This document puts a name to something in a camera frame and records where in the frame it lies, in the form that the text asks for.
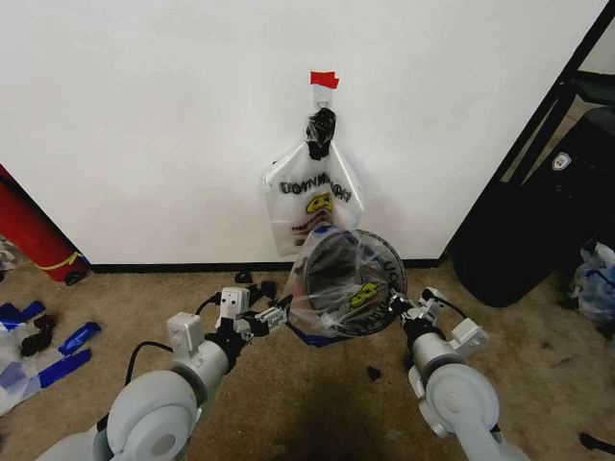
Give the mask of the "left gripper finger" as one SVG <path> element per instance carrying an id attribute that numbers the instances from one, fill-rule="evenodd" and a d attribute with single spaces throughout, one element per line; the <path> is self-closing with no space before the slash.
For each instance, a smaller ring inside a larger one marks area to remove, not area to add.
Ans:
<path id="1" fill-rule="evenodd" d="M 283 298 L 273 306 L 258 313 L 255 319 L 263 324 L 286 324 L 291 303 L 291 298 Z"/>
<path id="2" fill-rule="evenodd" d="M 287 322 L 283 322 L 281 320 L 269 322 L 249 319 L 248 329 L 242 333 L 242 339 L 253 340 L 255 337 L 267 337 L 286 325 Z"/>

